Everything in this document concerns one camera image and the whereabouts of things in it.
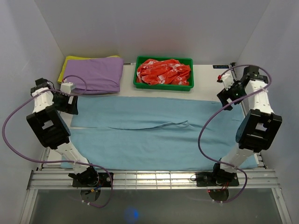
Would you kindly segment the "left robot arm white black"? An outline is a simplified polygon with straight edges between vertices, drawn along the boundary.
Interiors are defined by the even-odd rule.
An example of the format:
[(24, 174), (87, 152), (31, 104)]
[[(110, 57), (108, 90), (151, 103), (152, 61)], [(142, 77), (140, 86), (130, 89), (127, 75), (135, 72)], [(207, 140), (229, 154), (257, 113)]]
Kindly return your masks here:
[(78, 114), (78, 96), (72, 96), (73, 83), (62, 83), (61, 92), (56, 92), (50, 81), (40, 78), (35, 81), (30, 94), (34, 99), (34, 110), (26, 120), (44, 147), (58, 152), (73, 164), (73, 173), (69, 177), (84, 186), (99, 184), (99, 175), (95, 168), (75, 148), (70, 140), (71, 132), (60, 116), (60, 112)]

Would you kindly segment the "light blue trousers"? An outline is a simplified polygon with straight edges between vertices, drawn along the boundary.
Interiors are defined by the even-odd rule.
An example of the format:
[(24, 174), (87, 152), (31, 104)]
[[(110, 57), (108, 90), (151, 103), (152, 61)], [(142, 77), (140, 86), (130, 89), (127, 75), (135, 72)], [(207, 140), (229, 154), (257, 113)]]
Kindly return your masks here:
[(211, 170), (235, 146), (238, 105), (146, 97), (80, 97), (71, 142), (91, 163), (137, 171)]

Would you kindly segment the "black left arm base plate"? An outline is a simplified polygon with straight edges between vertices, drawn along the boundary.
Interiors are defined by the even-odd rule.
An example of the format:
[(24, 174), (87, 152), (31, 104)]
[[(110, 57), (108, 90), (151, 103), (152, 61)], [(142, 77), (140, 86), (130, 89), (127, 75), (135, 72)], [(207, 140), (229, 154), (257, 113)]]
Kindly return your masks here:
[(89, 186), (86, 184), (81, 184), (80, 182), (78, 182), (77, 180), (73, 180), (72, 182), (72, 187), (76, 187), (76, 188), (95, 188), (95, 187), (111, 187), (111, 181), (114, 179), (114, 173), (110, 172), (110, 176), (107, 173), (103, 173), (100, 172), (98, 173), (99, 175), (99, 184), (96, 186)]

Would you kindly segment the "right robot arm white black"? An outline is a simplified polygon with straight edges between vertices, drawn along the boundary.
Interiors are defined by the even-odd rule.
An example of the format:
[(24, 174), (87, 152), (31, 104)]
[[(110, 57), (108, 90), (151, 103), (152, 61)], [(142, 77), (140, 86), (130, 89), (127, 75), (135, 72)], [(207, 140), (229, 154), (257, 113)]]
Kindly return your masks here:
[(228, 104), (230, 100), (235, 102), (250, 96), (250, 109), (236, 132), (236, 146), (214, 165), (211, 173), (212, 182), (223, 185), (236, 179), (236, 169), (249, 157), (270, 148), (282, 124), (282, 117), (271, 108), (266, 87), (269, 79), (259, 73), (259, 67), (245, 67), (240, 80), (226, 73), (218, 77), (218, 82), (223, 83), (224, 89), (217, 97), (226, 110), (233, 108)]

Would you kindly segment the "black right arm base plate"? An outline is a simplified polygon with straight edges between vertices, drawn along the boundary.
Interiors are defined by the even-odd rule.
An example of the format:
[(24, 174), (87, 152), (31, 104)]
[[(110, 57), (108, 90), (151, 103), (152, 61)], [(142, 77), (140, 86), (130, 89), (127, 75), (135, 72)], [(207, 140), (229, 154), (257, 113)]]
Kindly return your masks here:
[(236, 173), (216, 174), (214, 172), (197, 172), (195, 181), (198, 187), (213, 187), (213, 186), (239, 186), (239, 180)]

